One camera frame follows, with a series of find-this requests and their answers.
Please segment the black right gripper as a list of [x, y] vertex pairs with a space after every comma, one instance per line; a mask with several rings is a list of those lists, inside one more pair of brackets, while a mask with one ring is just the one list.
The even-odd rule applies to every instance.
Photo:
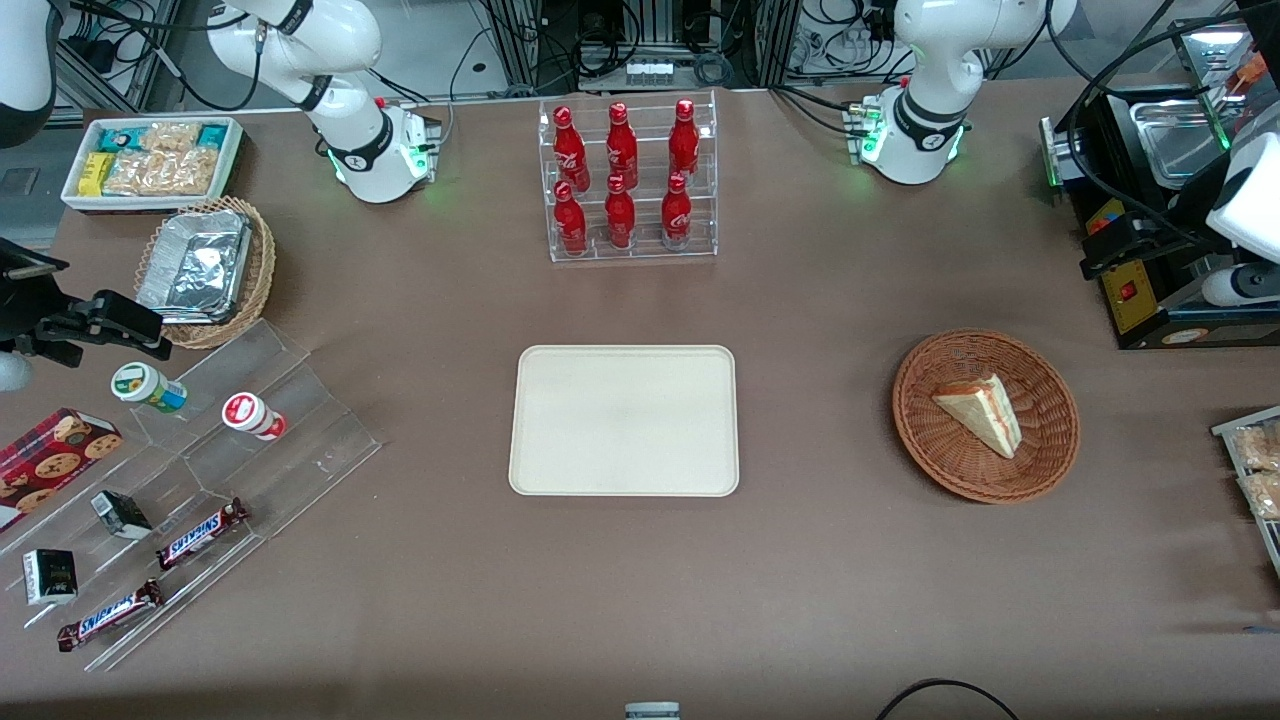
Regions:
[[[82, 300], [56, 282], [19, 282], [52, 275], [69, 264], [1, 238], [1, 342], [4, 352], [78, 366], [82, 345], [116, 345], [166, 361], [173, 343], [151, 309], [111, 290]], [[40, 325], [40, 338], [36, 329]]]

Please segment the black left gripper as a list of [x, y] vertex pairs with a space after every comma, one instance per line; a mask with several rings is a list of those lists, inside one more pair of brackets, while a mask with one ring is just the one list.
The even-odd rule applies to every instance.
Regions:
[[1230, 152], [1222, 152], [1204, 164], [1184, 182], [1169, 209], [1169, 219], [1193, 236], [1194, 243], [1137, 211], [1102, 211], [1082, 217], [1083, 279], [1096, 281], [1108, 270], [1138, 260], [1155, 260], [1161, 266], [1180, 270], [1206, 255], [1233, 258], [1230, 242], [1207, 225], [1207, 215], [1222, 190], [1230, 160]]

